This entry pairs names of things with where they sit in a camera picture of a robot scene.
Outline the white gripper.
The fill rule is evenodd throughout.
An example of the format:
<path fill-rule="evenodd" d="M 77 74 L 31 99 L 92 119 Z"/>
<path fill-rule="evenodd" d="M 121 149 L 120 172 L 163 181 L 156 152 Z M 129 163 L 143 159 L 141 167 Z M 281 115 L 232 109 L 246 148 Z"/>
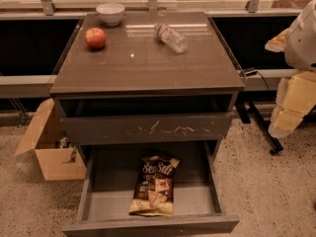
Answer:
<path fill-rule="evenodd" d="M 284 52 L 288 29 L 265 44 L 265 50 Z M 290 135 L 316 105 L 316 73 L 305 71 L 290 79 L 281 78 L 276 91 L 276 107 L 269 134 L 275 138 Z"/>

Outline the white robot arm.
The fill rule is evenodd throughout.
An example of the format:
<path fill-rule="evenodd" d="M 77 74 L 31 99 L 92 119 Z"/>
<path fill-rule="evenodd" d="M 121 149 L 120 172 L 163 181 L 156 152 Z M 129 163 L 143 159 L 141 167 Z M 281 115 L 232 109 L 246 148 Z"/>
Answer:
<path fill-rule="evenodd" d="M 281 78 L 269 134 L 286 137 L 316 106 L 316 0 L 310 1 L 290 27 L 269 40 L 265 49 L 283 52 L 285 63 L 299 72 Z"/>

